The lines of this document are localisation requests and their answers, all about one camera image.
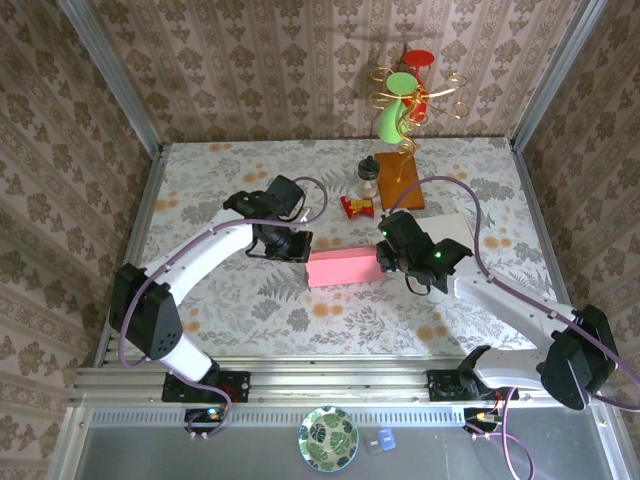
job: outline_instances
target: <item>wooden base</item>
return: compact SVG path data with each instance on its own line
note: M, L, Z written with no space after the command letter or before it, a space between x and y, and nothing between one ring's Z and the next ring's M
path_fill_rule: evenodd
M380 163L380 181L378 185L384 210L391 208L398 200L398 197L402 195L402 192L419 180L415 158L407 159L401 171L400 166L405 158L405 153L376 153L376 160ZM409 195L404 197L398 208L422 210L424 208L424 197L420 187L421 185L418 185Z

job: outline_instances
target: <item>red wrapper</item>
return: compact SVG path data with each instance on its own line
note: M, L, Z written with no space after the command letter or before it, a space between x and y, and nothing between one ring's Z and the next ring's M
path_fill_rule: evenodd
M360 200L352 199L350 197L340 197L342 202L342 208L347 214L347 217L353 218L358 215L366 215L367 217L374 217L373 213L373 201L370 199Z

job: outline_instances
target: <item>black lid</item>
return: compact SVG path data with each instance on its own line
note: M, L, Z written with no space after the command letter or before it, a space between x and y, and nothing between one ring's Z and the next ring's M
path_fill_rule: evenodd
M375 180L380 174L380 164L369 155L358 163L358 176L362 180Z

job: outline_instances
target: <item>cable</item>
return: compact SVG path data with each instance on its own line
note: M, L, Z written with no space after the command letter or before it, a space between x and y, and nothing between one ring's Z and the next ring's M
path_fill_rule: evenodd
M502 451L504 452L504 461L507 463L507 467L509 467L509 471L511 472L511 475L513 475L513 478L515 478L516 480L519 480L518 474L514 470L513 464L511 463L511 456L509 455L509 446L507 445L507 413L509 411L509 401L511 400L511 397L513 397L513 394L515 393L515 391L516 391L515 388L509 389L507 398L504 400L504 408L502 409ZM529 480L532 480L534 475L536 474L536 468L533 465L533 458L531 457L531 455L529 454L528 450L526 449L523 443L520 443L520 441L518 440L518 444L525 449L527 457L529 458L529 466L531 467Z
M235 407L238 404L238 393L236 389L230 387L229 385L221 385L220 388L224 390L229 396L233 395L233 406Z
M203 413L203 412L196 412L196 413L192 413L191 415L189 415L189 419L187 420L187 433L189 434L189 436L191 438L196 438L196 433L193 431L193 421L196 418L201 417L203 415L205 415L205 413ZM215 431L215 428L213 428L211 430L211 433L213 434L214 431Z
M131 324L131 319L133 318L133 312L135 312L136 307L138 306L138 302L140 301L140 299L142 298L142 296L144 295L145 291L147 290L147 288L149 288L149 286L163 273L166 273L167 271L169 271L169 269L175 265L182 257L184 257L187 253L189 253L193 248L195 248L197 245L199 245L200 243L202 243L204 240L208 239L210 236L212 235L216 235L218 232L226 229L226 228L231 228L231 227L236 227L238 225L273 225L276 227L287 227L290 228L293 225L308 225L310 223L315 222L318 218L320 218L324 212L327 209L327 206L329 205L329 193L327 192L326 187L322 184L322 182L320 182L319 180L316 180L313 177L298 177L296 179L294 179L293 181L295 183L298 183L300 181L309 181L312 183L315 183L318 188L320 188L320 190L322 191L322 195L323 195L323 201L322 201L322 208L320 209L320 212L313 216L312 218L306 220L305 222L290 222L290 221L281 221L281 220L263 220L263 219L259 219L259 218L242 218L242 219L238 219L238 220L231 220L229 222L224 222L224 223L220 223L218 225L215 225L213 227L211 227L209 230L207 230L206 232L198 235L196 238L194 238L193 240L191 240L189 243L187 243L184 247L182 247L180 250L178 250L178 252L176 252L175 255L173 255L173 257L171 257L170 259L168 259L162 266L160 266L155 272L153 272L140 286L140 288L138 289L138 291L135 293L135 295L133 296L133 298L131 299L131 303L129 304L129 307L127 308L127 311L124 315L124 319L122 321L122 326L120 328L120 340L118 342L118 358L120 360L120 364L128 369L132 369L132 368L136 368L139 365L141 365L144 362L149 361L149 359L147 357L142 357L140 360L138 360L136 363L134 364L130 364L129 362L127 362L126 360L126 356L125 356L125 342L126 342L126 338L127 338L127 331L129 330L129 325ZM215 433L218 432L218 430L224 425L224 423L227 420L228 417L228 412L231 410L231 398L229 398L229 395L224 392L223 390L220 390L219 388L216 387L212 387L209 385L202 385L196 382L193 382L185 377L183 377L182 375L175 373L175 372L169 372L170 374L172 374L173 376L175 376L178 380L180 380L182 383L184 383L185 385L188 385L190 387L196 388L196 389L200 389L200 390L207 390L213 393L216 393L218 395L220 395L222 398L224 398L225 400L225 415L222 418L222 420L220 421L220 423L218 424L217 427L215 427L212 431L211 431L211 435L214 435Z
M249 248L247 248L244 251L244 254L249 258L259 258L259 259L262 259L262 260L267 258L266 255L256 255L255 253L251 253L251 252L253 252L253 249L256 248L256 245L258 245L258 239L254 238L253 242L251 242L251 245L249 245Z
M471 196L471 198L473 200L473 203L475 203L475 205L476 205L476 228L475 228L475 231L474 231L474 234L473 234L473 249L474 249L474 254L475 254L475 258L476 258L476 263L478 264L478 268L482 271L482 273L486 277L489 277L491 275L490 272L489 272L489 269L486 267L486 265L482 261L482 258L480 257L480 222L481 222L481 219L482 219L482 212L480 210L480 200L478 199L478 196L475 194L475 192L466 183L461 182L457 178L439 176L439 175L434 175L432 177L426 177L426 178L423 178L421 180L418 180L413 185L411 185L409 188L407 188L402 193L402 195L400 195L398 200L396 200L396 203L389 210L389 215L391 215L393 213L393 211L396 208L398 208L398 205L400 204L400 202L402 200L404 200L404 198L414 188L416 188L418 185L421 185L421 184L427 183L427 182L432 182L434 180L444 180L444 181L452 182L452 183L455 183L456 185L459 185L460 187L462 187L464 190L467 191L467 193ZM567 327L571 328L578 335L580 335L582 338L587 340L589 343L591 343L593 346L595 346L598 350L600 350L602 353L604 353L607 357L609 357L611 360L613 360L615 363L617 363L618 366L627 375L629 375L629 377L631 377L631 380L633 381L633 383L635 383L636 387L638 387L638 389L640 390L640 376L638 376L638 374L636 372L634 372L634 370L631 367L631 365L629 365L626 361L624 361L622 358L620 358L616 353L613 352L613 350L611 350L609 347L607 347L605 344L603 344L600 340L595 338L593 335L591 335L585 329L583 329L582 327L580 327L579 325L577 325L576 323L574 323L572 320L568 319L564 315L561 315L561 314L555 312L552 308L550 308L550 307L544 305L543 303L540 303L540 302L538 302L538 301L536 301L536 300L534 300L532 298L529 298L527 295L525 295L523 293L520 293L519 291L515 290L513 287L507 285L506 283L501 282L499 279L493 278L491 280L491 282L495 283L498 287L500 287L501 289L503 289L507 293L513 295L514 297L518 298L519 300L522 300L525 303L528 303L532 307L537 308L538 310L546 313L547 315L555 314L555 319L556 320L559 320L560 322L564 323ZM595 398L597 400L600 400L602 403L606 403L608 405L611 405L613 407L619 408L621 410L626 410L626 411L629 411L629 412L636 412L636 413L640 412L640 405L628 405L628 404L619 402L619 401L617 401L615 399L612 399L612 398L603 397L602 395L594 395L593 398Z
M516 444L518 444L518 446L520 448L522 448L522 451L526 455L527 461L529 462L529 476L527 477L527 480L533 480L533 478L535 477L535 474L536 474L536 465L535 465L535 462L533 461L533 456L531 455L531 452L529 451L527 446L522 442L522 440L520 440L517 437L514 437L510 433L507 433L507 431L504 428L504 423L502 424L502 431L500 431L500 432L485 432L485 431L481 430L480 428L476 427L475 425L473 425L472 423L466 423L465 427L473 430L478 435L487 436L489 438L500 436L500 437L502 437L504 442L506 442L507 440L511 440L511 441L515 442ZM508 462L509 463L507 463L507 466L511 470L511 474L513 475L513 478L515 480L520 480L520 477L518 477L515 474L515 472L513 471L513 466L511 465L511 459L509 459Z
M493 413L497 411L498 407L500 406L500 402L502 401L502 395L500 395L500 392L498 390L494 390L494 392L496 393L496 403L493 406L493 408L489 411L489 413Z
M408 274L404 274L404 283L407 284L407 288L409 289L409 291L411 293L413 293L414 295L419 295L420 297L426 297L427 295L429 295L429 293L431 292L431 290L429 289L429 287L427 287L427 291L425 293L419 293L416 292L413 287L411 286L411 284L409 283L409 275Z
M304 208L304 203L306 201L307 201L307 196L304 194L304 192L302 192L302 205L300 205L300 208L298 208L298 211L296 212L296 214L292 215L290 218L280 218L280 217L278 217L278 219L282 220L283 222L293 222L302 213L302 209Z

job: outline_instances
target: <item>small blue object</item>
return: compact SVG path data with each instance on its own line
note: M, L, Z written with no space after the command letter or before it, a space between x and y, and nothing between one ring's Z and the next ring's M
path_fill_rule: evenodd
M378 430L378 439L380 440L380 446L382 447L382 450L384 450L385 452L396 448L396 439L393 438L393 433L391 433L390 428L383 428L382 430Z

